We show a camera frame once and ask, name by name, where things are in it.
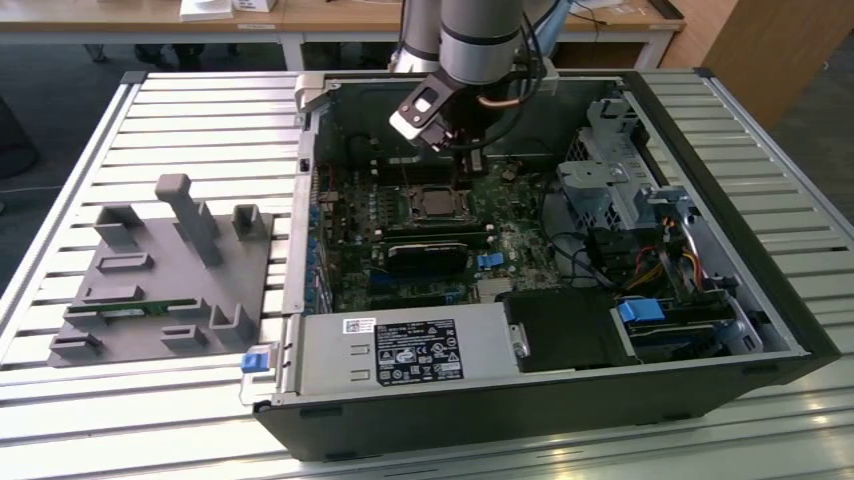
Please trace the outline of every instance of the table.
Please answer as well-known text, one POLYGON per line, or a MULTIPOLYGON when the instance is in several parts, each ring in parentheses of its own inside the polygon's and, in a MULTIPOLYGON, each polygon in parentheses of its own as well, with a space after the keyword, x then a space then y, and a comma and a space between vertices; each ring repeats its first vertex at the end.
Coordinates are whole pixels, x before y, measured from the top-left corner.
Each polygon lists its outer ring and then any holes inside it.
MULTIPOLYGON (((645 44, 635 68, 655 68, 675 32, 682 30, 681 19, 666 19, 647 0, 629 0, 630 13, 609 8, 597 9, 597 25, 578 17, 569 17, 566 30, 558 38, 566 42, 626 42, 645 44)), ((308 42, 396 42, 400 27, 398 4, 363 0, 288 0, 282 19, 282 37, 288 68, 304 70, 300 46, 308 42)))
MULTIPOLYGON (((119 87, 0 299, 0 465, 9 478, 806 478, 854 465, 854 232, 715 79, 645 73, 843 357, 703 418, 300 463, 238 401, 240 355, 46 366, 100 237, 99 206, 143 217, 158 176, 188 173, 212 213, 258 203, 275 235, 262 341, 279 339, 298 165, 292 72, 150 74, 119 87), (187 116, 204 121, 187 122, 187 116)), ((658 148, 653 155, 681 182, 658 148)), ((260 392, 274 384, 259 384, 260 392)))
POLYGON ((0 0, 0 43, 280 43, 286 3, 270 13, 182 22, 180 0, 0 0))
MULTIPOLYGON (((235 18, 180 22, 179 0, 0 0, 4 44, 279 43, 288 69, 304 70, 307 42, 396 42, 400 5, 360 0, 279 0, 272 12, 235 12, 235 18)), ((654 68, 674 32, 685 22, 669 20, 647 0, 637 10, 597 10, 599 31, 575 17, 561 42, 645 44, 635 66, 654 68)))

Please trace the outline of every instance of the white box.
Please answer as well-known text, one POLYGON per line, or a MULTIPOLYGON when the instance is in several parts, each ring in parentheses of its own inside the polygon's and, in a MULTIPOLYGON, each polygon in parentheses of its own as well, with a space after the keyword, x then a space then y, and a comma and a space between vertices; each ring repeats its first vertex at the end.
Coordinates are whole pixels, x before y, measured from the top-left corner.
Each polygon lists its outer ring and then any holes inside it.
POLYGON ((231 0, 182 0, 182 22, 235 18, 231 0))
POLYGON ((235 10, 244 12, 268 12, 275 4, 276 0, 232 0, 235 10))

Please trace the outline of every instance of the floor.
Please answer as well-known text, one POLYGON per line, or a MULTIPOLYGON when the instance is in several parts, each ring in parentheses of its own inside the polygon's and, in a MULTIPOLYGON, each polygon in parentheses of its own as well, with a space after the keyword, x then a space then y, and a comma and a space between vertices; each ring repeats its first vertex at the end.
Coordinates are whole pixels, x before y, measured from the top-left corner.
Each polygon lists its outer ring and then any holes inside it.
MULTIPOLYGON (((323 48, 314 52, 319 68, 332 61, 327 52, 323 48)), ((108 62, 94 64, 82 46, 0 46, 0 96, 42 154, 28 172, 0 180, 0 202, 5 205, 0 214, 0 289, 15 273, 123 73, 152 69, 136 61, 130 46, 107 46, 106 54, 108 62)), ((284 68, 279 47, 266 44, 240 45, 238 56, 228 54, 224 45, 208 46, 202 62, 210 71, 284 68)), ((771 132, 850 220, 853 111, 854 36, 771 132)))

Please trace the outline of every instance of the slotted metal surface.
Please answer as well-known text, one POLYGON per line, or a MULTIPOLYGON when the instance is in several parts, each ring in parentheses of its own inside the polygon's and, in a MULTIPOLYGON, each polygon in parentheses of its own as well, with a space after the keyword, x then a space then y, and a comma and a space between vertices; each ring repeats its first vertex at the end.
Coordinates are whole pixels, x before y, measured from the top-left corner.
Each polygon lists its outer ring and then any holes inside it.
MULTIPOLYGON (((239 355, 48 368, 51 337, 99 241, 99 205, 130 201, 143 217, 168 215, 152 194, 167 171, 194 178, 192 194, 215 214, 254 202, 276 215, 262 338, 278 338, 299 139, 294 78, 152 74, 142 88, 120 89, 70 183, 79 188, 63 192, 70 207, 51 219, 56 234, 48 229, 38 239, 42 254, 0 304, 9 315, 0 477, 738 479, 831 476, 854 466, 851 236, 737 107, 687 71, 646 78, 845 353, 803 379, 691 421, 304 464, 239 402, 239 355)), ((679 183, 666 155, 653 153, 679 183)), ((453 425, 436 428, 454 434, 453 425)))

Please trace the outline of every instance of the motherboard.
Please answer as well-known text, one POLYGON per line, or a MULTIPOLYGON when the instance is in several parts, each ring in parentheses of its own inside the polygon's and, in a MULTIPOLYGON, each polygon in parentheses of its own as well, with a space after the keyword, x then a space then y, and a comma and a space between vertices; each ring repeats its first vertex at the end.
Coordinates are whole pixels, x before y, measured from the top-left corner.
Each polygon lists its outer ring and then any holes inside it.
POLYGON ((485 170, 453 182, 447 165, 415 158, 320 169, 334 311, 493 302, 561 285, 539 226, 547 176, 511 157, 485 170))

